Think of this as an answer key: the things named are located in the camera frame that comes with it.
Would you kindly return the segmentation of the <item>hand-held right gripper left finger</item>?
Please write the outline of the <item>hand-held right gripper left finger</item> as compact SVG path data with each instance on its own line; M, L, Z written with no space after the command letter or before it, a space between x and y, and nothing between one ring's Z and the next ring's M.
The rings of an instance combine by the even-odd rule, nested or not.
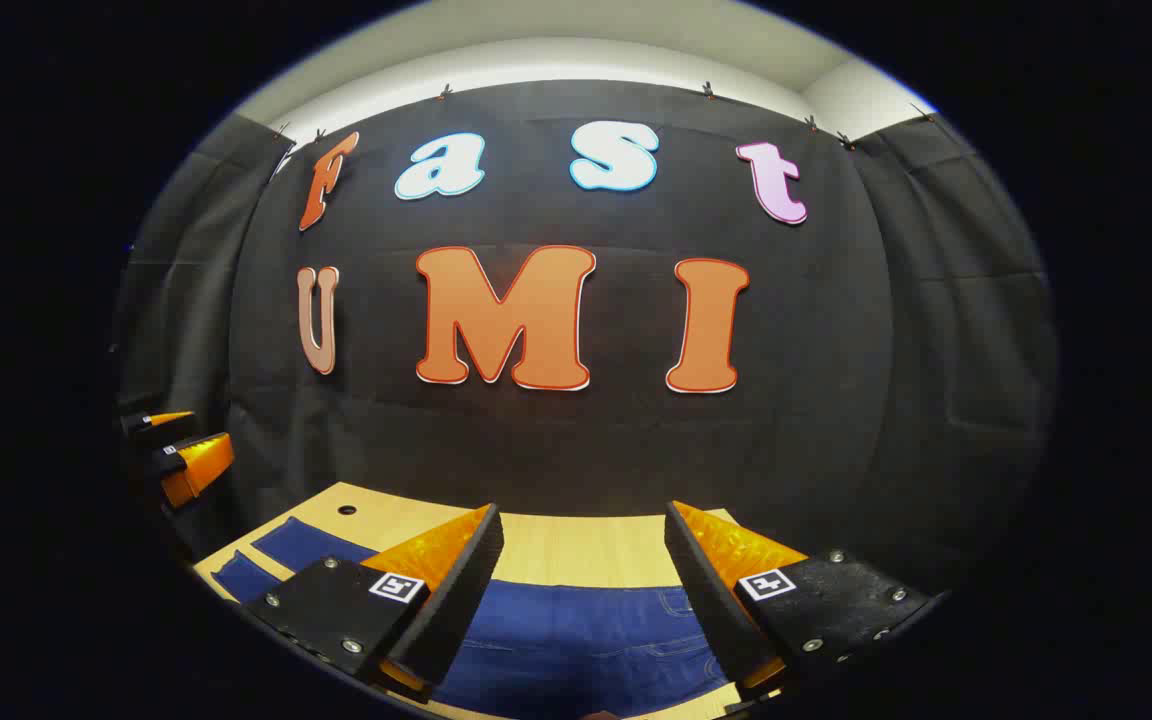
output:
M498 507L486 503L365 560L323 553L242 609L353 682L426 703L465 642L503 547Z

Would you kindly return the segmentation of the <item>blue denim jeans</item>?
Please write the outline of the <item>blue denim jeans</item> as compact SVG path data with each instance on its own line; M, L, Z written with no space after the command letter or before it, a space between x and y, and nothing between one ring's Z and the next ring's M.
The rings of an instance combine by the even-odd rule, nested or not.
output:
M251 600L312 560L370 559L458 515L301 506L211 539L195 566L230 600ZM562 708L694 720L732 700L669 561L662 515L502 521L502 555L435 706L513 720L558 720Z

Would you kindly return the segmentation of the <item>black backdrop cloth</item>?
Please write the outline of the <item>black backdrop cloth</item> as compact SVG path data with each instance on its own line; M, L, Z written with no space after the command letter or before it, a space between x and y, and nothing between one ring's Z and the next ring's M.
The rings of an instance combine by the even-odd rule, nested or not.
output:
M338 482L552 516L730 510L915 588L964 582L1036 473L1058 341L1041 253L946 120L854 150L690 91L482 88L353 126L314 161L234 114L147 209L113 350L126 411L189 410L236 462L175 516L197 559ZM420 252L499 293L582 247L576 391L422 382Z

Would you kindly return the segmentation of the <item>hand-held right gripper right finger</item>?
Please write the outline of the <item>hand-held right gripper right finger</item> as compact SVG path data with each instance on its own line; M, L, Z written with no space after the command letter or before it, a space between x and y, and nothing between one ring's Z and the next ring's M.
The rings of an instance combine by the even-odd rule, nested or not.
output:
M808 555L679 501L664 543L741 702L832 682L940 605L850 551Z

